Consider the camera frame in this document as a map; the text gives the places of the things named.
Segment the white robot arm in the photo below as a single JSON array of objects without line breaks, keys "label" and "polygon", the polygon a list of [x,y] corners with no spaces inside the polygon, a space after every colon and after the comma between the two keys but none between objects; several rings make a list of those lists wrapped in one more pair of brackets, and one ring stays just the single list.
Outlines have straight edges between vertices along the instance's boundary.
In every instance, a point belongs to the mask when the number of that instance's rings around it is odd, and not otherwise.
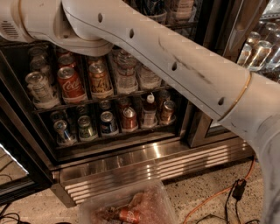
[{"label": "white robot arm", "polygon": [[[263,220],[280,224],[280,86],[139,14],[123,0],[0,0],[1,138],[27,170],[4,184],[10,203],[47,187],[75,206],[151,178],[170,179],[219,160],[256,154],[265,183]],[[63,147],[24,88],[31,46],[60,46],[80,58],[128,51],[177,91],[170,128]]]}]

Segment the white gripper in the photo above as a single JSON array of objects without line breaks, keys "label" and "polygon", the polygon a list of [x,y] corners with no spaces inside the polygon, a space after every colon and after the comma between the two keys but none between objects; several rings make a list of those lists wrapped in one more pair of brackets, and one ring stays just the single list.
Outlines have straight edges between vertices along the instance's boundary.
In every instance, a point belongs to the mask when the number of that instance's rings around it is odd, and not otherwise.
[{"label": "white gripper", "polygon": [[0,35],[9,41],[31,43],[20,12],[21,0],[0,0]]}]

